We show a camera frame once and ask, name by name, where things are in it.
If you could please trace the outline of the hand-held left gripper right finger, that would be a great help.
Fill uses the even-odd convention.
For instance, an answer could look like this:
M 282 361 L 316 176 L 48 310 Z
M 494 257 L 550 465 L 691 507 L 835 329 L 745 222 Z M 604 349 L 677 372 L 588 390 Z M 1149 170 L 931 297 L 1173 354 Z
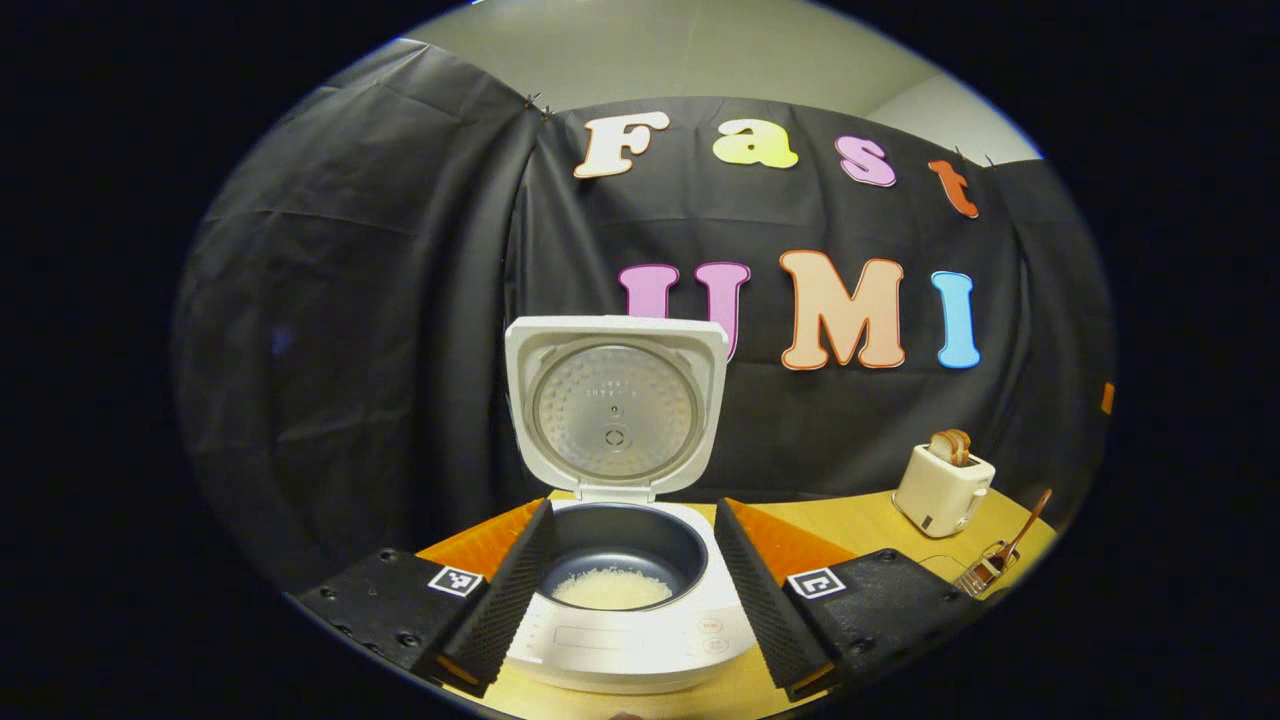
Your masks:
M 973 623 L 983 603 L 905 553 L 855 555 L 733 498 L 714 536 L 776 687 L 852 691 Z

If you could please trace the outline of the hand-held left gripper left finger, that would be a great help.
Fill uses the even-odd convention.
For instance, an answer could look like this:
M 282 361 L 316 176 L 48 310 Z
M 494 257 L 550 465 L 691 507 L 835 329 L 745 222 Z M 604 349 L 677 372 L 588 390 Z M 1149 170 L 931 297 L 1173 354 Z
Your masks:
M 554 510 L 540 498 L 419 553 L 376 550 L 291 600 L 401 670 L 481 698 L 554 543 Z

